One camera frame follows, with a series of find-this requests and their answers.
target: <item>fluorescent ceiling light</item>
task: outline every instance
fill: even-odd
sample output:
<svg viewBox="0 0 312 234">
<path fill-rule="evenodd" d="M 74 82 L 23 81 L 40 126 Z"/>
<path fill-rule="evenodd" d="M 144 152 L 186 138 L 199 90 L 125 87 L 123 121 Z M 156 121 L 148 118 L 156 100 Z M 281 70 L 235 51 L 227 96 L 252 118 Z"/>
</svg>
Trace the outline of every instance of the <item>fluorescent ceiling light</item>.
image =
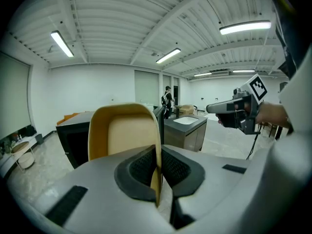
<svg viewBox="0 0 312 234">
<path fill-rule="evenodd" d="M 246 70 L 233 70 L 233 73 L 253 73 L 255 70 L 253 69 L 246 69 Z"/>
<path fill-rule="evenodd" d="M 260 21 L 248 21 L 233 24 L 230 26 L 220 28 L 220 32 L 222 35 L 226 35 L 229 33 L 245 31 L 245 30 L 253 30 L 253 29 L 270 29 L 271 22 L 269 20 L 260 20 Z"/>
<path fill-rule="evenodd" d="M 204 74 L 198 74 L 198 75 L 194 75 L 194 77 L 196 77 L 196 76 L 206 76 L 206 75 L 212 75 L 212 73 L 208 72 L 208 73 L 204 73 Z"/>
<path fill-rule="evenodd" d="M 172 56 L 174 56 L 174 55 L 176 55 L 177 53 L 180 53 L 180 52 L 181 52 L 181 50 L 176 48 L 173 51 L 171 51 L 171 52 L 167 53 L 166 55 L 164 55 L 162 58 L 158 59 L 156 61 L 156 63 L 162 63 L 166 59 L 169 59 L 170 57 L 172 57 Z"/>
<path fill-rule="evenodd" d="M 54 39 L 54 41 L 58 44 L 58 46 L 65 52 L 65 54 L 68 57 L 74 56 L 73 52 L 69 49 L 69 47 L 67 46 L 66 42 L 64 41 L 63 37 L 61 36 L 61 34 L 58 30 L 53 31 L 51 33 L 51 36 Z"/>
</svg>

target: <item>white sink basin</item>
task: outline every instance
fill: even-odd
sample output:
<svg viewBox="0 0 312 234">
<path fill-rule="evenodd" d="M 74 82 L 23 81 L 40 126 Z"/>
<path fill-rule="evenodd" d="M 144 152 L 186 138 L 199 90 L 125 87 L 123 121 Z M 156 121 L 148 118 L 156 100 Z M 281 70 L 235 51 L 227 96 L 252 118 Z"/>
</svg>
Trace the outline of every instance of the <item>white sink basin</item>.
<svg viewBox="0 0 312 234">
<path fill-rule="evenodd" d="M 182 118 L 174 120 L 174 122 L 177 122 L 177 123 L 180 123 L 180 124 L 183 124 L 183 125 L 190 125 L 190 124 L 192 124 L 192 123 L 194 123 L 196 121 L 198 121 L 198 119 L 192 118 L 192 117 L 182 117 Z"/>
</svg>

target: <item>white wall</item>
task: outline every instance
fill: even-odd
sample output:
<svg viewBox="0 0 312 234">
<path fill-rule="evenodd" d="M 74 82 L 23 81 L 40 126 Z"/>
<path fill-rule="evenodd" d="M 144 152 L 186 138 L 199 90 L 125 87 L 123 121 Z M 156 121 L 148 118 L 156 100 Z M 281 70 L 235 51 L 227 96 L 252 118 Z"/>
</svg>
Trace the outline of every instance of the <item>white wall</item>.
<svg viewBox="0 0 312 234">
<path fill-rule="evenodd" d="M 20 44 L 10 35 L 1 41 L 0 50 L 13 58 L 30 65 L 28 75 L 28 111 L 32 125 L 42 136 L 54 130 L 51 120 L 50 101 L 48 97 L 48 69 L 41 58 Z"/>
<path fill-rule="evenodd" d="M 250 78 L 221 78 L 193 81 L 191 84 L 192 102 L 199 109 L 204 110 L 208 104 L 232 99 L 233 89 L 240 87 Z M 279 103 L 279 79 L 262 79 L 268 94 L 265 101 Z"/>
<path fill-rule="evenodd" d="M 174 77 L 174 86 L 178 86 L 179 85 L 179 79 Z"/>
<path fill-rule="evenodd" d="M 33 65 L 28 77 L 28 108 L 31 112 L 34 127 L 42 136 L 55 130 L 53 108 L 48 88 L 48 69 L 41 65 Z"/>
<path fill-rule="evenodd" d="M 165 75 L 163 75 L 162 76 L 163 77 L 163 82 L 162 82 L 162 92 L 164 93 L 165 91 L 166 91 L 166 86 L 169 86 L 169 87 L 171 87 L 171 85 L 170 85 L 170 80 L 171 80 L 171 77 L 170 76 L 165 76 Z"/>
<path fill-rule="evenodd" d="M 49 90 L 55 124 L 64 115 L 134 102 L 134 80 L 133 69 L 117 65 L 76 65 L 51 69 Z"/>
<path fill-rule="evenodd" d="M 187 79 L 185 78 L 179 79 L 178 93 L 179 93 L 178 105 L 193 104 L 191 83 L 187 81 Z"/>
</svg>

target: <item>black cable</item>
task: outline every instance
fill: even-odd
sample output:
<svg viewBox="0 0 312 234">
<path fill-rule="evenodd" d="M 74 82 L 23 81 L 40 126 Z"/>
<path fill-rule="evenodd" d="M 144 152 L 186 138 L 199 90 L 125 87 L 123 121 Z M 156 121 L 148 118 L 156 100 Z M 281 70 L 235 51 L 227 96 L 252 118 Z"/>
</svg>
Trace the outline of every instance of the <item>black cable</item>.
<svg viewBox="0 0 312 234">
<path fill-rule="evenodd" d="M 262 128 L 262 123 L 260 123 L 260 124 L 258 125 L 258 132 L 261 131 L 261 128 Z M 253 152 L 254 152 L 254 145 L 255 145 L 255 142 L 256 142 L 256 140 L 257 140 L 259 134 L 257 134 L 257 135 L 255 136 L 254 141 L 253 141 L 252 149 L 250 150 L 250 152 L 249 152 L 249 154 L 248 154 L 246 160 L 248 160 L 249 157 L 250 157 L 250 155 L 253 154 Z"/>
</svg>

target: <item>floor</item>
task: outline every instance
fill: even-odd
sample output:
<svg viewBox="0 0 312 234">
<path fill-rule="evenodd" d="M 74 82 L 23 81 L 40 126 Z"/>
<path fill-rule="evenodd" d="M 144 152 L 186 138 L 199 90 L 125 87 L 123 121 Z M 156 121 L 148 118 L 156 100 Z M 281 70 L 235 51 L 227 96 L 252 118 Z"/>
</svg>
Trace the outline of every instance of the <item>floor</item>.
<svg viewBox="0 0 312 234">
<path fill-rule="evenodd" d="M 198 115 L 209 119 L 202 147 L 203 153 L 246 159 L 254 142 L 254 136 L 244 135 L 237 129 L 224 128 L 214 120 L 214 115 L 201 112 Z M 274 138 L 273 136 L 269 138 L 268 135 L 269 128 L 266 127 L 258 137 L 254 152 L 272 145 Z M 7 181 L 9 189 L 16 191 L 30 204 L 33 204 L 36 198 L 56 180 L 73 170 L 56 133 L 47 137 L 44 143 L 33 151 L 36 162 L 25 173 L 22 173 L 18 167 L 15 168 Z M 170 218 L 171 203 L 172 190 L 164 179 L 158 210 L 167 221 Z"/>
</svg>

